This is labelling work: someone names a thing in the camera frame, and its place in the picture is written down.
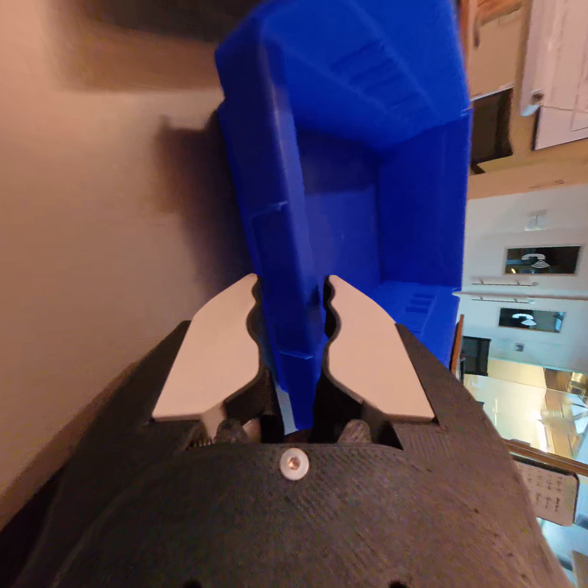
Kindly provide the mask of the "black phone sign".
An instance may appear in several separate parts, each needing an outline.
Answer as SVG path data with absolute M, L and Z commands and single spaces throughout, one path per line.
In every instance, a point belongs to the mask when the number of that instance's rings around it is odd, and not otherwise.
M 565 312 L 502 307 L 499 311 L 498 326 L 558 334 L 562 330 L 565 317 Z
M 505 275 L 577 274 L 582 246 L 511 247 L 506 250 Z

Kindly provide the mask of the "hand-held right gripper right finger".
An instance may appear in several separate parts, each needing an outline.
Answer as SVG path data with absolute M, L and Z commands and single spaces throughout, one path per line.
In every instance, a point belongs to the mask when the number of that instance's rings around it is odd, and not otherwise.
M 394 319 L 339 276 L 325 280 L 326 377 L 377 416 L 433 422 L 435 413 Z

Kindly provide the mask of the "cardboard instruction board on legs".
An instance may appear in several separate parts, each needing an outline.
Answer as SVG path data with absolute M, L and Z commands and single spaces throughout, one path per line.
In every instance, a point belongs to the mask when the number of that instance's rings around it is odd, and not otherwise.
M 535 517 L 555 525 L 575 524 L 580 481 L 574 472 L 511 455 L 529 494 Z

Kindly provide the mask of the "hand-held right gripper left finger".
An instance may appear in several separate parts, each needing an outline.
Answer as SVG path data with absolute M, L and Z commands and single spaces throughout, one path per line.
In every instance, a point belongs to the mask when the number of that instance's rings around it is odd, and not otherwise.
M 196 420 L 209 437 L 216 435 L 227 418 L 225 401 L 260 370 L 259 346 L 247 327 L 257 282 L 246 275 L 194 315 L 152 411 L 156 422 Z

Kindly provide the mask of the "blue plastic bin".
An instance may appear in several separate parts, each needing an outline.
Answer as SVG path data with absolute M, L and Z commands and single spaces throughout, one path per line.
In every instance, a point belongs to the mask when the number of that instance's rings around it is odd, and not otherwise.
M 323 284 L 448 365 L 472 111 L 453 1 L 266 1 L 215 54 L 218 116 L 277 382 L 312 425 Z

